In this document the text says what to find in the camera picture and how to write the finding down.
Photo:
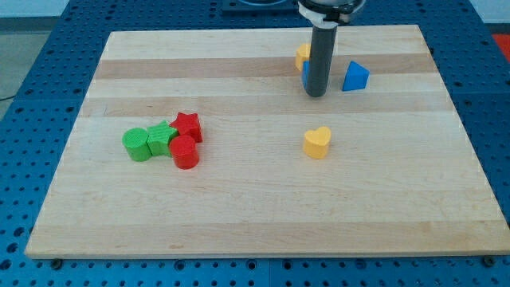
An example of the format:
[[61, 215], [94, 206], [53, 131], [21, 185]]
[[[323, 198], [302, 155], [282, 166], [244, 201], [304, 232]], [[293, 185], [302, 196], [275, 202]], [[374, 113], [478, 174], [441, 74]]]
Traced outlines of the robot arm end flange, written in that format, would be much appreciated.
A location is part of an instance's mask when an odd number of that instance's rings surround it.
[[299, 13], [315, 27], [332, 29], [349, 24], [361, 13], [366, 0], [299, 0]]

